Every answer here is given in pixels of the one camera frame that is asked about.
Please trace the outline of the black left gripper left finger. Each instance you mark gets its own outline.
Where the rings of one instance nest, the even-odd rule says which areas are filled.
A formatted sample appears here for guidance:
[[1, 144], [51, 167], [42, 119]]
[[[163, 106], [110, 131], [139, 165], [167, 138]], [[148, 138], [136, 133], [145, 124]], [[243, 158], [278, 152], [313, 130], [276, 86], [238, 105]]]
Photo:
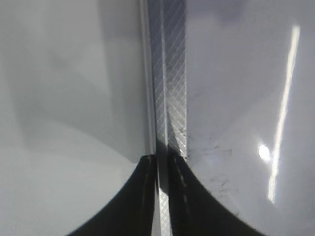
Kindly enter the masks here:
[[71, 236], [150, 236], [155, 209], [157, 160], [140, 158], [117, 195]]

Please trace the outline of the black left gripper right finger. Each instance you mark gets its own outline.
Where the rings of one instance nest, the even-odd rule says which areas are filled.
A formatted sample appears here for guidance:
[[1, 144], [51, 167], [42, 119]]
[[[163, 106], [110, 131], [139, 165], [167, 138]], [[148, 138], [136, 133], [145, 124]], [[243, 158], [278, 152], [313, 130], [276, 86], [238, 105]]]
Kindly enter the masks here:
[[168, 153], [167, 165], [169, 210], [174, 236], [262, 235], [222, 206], [178, 153]]

